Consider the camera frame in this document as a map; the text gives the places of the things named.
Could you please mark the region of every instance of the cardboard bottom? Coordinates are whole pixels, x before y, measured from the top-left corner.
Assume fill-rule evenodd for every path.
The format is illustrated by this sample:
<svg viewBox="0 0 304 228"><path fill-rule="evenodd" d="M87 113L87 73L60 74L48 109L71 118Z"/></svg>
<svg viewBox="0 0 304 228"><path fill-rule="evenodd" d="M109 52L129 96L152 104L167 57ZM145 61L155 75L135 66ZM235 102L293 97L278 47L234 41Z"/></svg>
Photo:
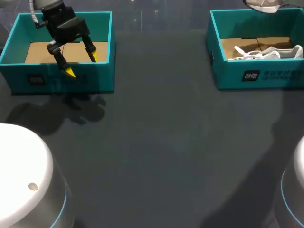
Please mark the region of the cardboard bottom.
<svg viewBox="0 0 304 228"><path fill-rule="evenodd" d="M49 42L33 42L30 44L25 63L55 63L54 57L49 54ZM97 61L107 61L108 42L93 42L97 49ZM60 47L67 62L91 62L83 42L66 43Z"/></svg>
<svg viewBox="0 0 304 228"><path fill-rule="evenodd" d="M289 37L262 37L254 39L232 38L221 39L221 43L226 59L242 56L234 49L234 46L238 46L246 53L249 51L264 51L271 46L279 49L289 49L294 47Z"/></svg>

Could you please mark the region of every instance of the gray tabletop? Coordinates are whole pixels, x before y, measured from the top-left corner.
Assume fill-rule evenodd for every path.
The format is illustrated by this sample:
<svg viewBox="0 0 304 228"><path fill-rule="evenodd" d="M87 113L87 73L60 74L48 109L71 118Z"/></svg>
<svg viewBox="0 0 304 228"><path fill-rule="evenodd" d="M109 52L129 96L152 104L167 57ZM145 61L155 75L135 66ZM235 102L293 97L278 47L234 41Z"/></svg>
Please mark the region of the gray tabletop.
<svg viewBox="0 0 304 228"><path fill-rule="evenodd" d="M304 135L302 91L219 91L205 31L118 32L115 92L10 96L50 147L75 228L257 228Z"/></svg>

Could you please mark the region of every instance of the teal box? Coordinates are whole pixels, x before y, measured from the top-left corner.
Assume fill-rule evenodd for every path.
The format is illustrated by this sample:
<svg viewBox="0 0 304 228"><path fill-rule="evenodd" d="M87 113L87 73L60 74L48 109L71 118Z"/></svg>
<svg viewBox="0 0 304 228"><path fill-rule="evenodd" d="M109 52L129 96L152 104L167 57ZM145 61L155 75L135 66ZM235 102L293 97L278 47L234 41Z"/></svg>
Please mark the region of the teal box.
<svg viewBox="0 0 304 228"><path fill-rule="evenodd" d="M293 45L304 47L303 10L211 11L206 43L217 88L304 88L304 59L227 61L220 39L258 37L289 37Z"/></svg>
<svg viewBox="0 0 304 228"><path fill-rule="evenodd" d="M92 41L108 42L107 61L70 63L76 78L63 74L56 63L24 63L31 42L49 42L52 37L47 28L36 29L31 14L21 13L0 57L0 72L12 93L99 93L114 90L116 41L112 12L77 12L76 15L85 19ZM41 13L37 17L42 21Z"/></svg>

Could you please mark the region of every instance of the black logo label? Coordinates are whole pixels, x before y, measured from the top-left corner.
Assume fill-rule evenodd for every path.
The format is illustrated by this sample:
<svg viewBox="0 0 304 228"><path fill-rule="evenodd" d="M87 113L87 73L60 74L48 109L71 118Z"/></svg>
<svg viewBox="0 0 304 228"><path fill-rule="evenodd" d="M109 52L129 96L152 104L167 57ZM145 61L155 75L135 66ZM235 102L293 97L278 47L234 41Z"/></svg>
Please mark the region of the black logo label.
<svg viewBox="0 0 304 228"><path fill-rule="evenodd" d="M42 75L28 75L28 81L31 85L44 86L45 82Z"/></svg>
<svg viewBox="0 0 304 228"><path fill-rule="evenodd" d="M247 70L244 72L242 82L254 82L257 81L260 75L260 70Z"/></svg>

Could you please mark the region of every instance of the cable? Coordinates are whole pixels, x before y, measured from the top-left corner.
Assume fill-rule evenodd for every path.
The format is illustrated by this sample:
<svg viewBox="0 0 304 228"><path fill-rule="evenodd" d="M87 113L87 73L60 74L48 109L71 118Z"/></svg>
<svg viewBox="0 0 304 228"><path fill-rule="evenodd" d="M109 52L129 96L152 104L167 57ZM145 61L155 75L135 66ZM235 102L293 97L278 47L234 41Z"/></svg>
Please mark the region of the cable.
<svg viewBox="0 0 304 228"><path fill-rule="evenodd" d="M35 24L39 24L39 21L36 17L36 14L35 14L35 11L34 11L34 3L33 3L33 0L28 0L28 3L29 3L29 10L30 10L30 13L32 15L32 19L34 21Z"/></svg>

